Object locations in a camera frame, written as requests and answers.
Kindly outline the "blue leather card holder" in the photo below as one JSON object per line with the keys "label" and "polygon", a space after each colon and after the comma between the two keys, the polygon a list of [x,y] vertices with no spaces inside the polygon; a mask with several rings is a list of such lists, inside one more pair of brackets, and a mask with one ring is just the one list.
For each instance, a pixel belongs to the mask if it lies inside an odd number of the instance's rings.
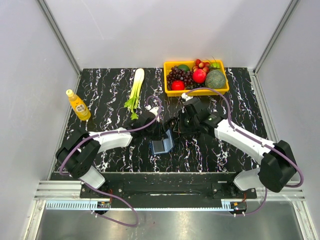
{"label": "blue leather card holder", "polygon": [[175,146],[172,131],[168,129],[167,137],[162,140],[152,140],[150,142],[150,149],[153,155],[161,155],[169,153]]}

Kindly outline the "black card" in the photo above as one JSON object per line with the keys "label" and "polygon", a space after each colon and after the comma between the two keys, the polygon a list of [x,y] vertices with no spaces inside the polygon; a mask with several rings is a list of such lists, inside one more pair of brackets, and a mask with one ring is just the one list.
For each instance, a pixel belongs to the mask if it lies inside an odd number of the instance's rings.
{"label": "black card", "polygon": [[161,154],[165,148],[161,140],[152,141],[152,150],[154,154]]}

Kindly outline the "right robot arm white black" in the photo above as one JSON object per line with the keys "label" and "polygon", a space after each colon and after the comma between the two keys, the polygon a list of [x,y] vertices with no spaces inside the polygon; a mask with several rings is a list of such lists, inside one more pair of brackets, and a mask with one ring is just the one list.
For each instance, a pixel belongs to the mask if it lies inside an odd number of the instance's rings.
{"label": "right robot arm white black", "polygon": [[228,194],[239,198],[246,190],[265,187],[279,193],[296,174],[296,161],[290,145],[281,140],[261,138],[233,123],[226,115],[210,113],[197,97],[182,95],[180,130],[201,133],[227,142],[249,155],[258,168],[237,173],[227,186]]}

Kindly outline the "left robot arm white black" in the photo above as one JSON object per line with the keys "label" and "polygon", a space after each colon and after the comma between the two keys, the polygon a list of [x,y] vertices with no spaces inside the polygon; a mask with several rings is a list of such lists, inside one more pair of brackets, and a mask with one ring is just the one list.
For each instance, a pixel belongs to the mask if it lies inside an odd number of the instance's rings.
{"label": "left robot arm white black", "polygon": [[109,186],[105,183],[105,177],[94,167],[96,156],[107,150],[125,148],[138,138],[155,141],[167,138],[163,123],[155,117],[154,113],[147,112],[139,119],[105,132],[88,132],[77,128],[55,153],[60,169],[65,169],[72,178],[89,184],[96,197],[106,196]]}

